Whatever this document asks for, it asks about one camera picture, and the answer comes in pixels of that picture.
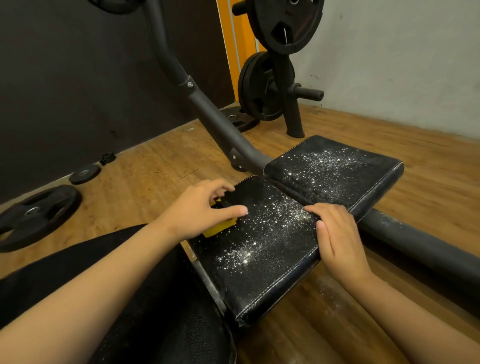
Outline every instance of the wooden floor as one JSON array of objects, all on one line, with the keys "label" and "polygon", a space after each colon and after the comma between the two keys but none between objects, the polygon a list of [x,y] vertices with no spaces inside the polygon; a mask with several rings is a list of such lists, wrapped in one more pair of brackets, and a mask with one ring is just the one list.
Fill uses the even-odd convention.
[{"label": "wooden floor", "polygon": [[[404,161],[404,176],[378,203],[379,210],[480,256],[477,142],[338,111],[301,110],[307,136],[319,134]],[[262,122],[245,135],[272,157],[299,142],[285,134],[283,119]],[[78,186],[84,200],[74,216],[42,241],[1,254],[0,277],[67,246],[150,222],[194,182],[224,177],[237,183],[247,175],[230,167],[194,121],[121,153],[97,178]],[[479,320],[375,253],[367,255],[382,279],[480,342]],[[238,351],[244,364],[407,362],[322,263],[255,325]]]}]

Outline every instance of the forearm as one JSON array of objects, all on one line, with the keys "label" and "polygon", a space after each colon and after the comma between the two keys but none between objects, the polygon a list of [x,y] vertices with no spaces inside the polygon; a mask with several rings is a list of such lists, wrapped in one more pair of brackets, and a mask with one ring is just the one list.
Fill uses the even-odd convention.
[{"label": "forearm", "polygon": [[480,346],[372,274],[346,287],[412,363],[478,363]]},{"label": "forearm", "polygon": [[0,331],[3,363],[86,363],[176,242],[147,225]]}]

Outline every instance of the person's leg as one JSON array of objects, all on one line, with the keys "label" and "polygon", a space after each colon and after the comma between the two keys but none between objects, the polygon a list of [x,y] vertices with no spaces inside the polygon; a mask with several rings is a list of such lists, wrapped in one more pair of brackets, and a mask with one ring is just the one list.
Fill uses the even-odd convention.
[{"label": "person's leg", "polygon": [[133,226],[73,245],[1,279],[0,329],[106,256],[143,226]]}]

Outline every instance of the person's right hand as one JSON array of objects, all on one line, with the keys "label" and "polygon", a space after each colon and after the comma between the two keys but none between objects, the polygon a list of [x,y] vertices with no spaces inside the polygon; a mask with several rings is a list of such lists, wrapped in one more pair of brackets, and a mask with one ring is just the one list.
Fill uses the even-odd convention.
[{"label": "person's right hand", "polygon": [[315,204],[305,210],[321,217],[317,221],[320,256],[330,273],[347,290],[369,280],[373,273],[360,240],[357,224],[341,205]]}]

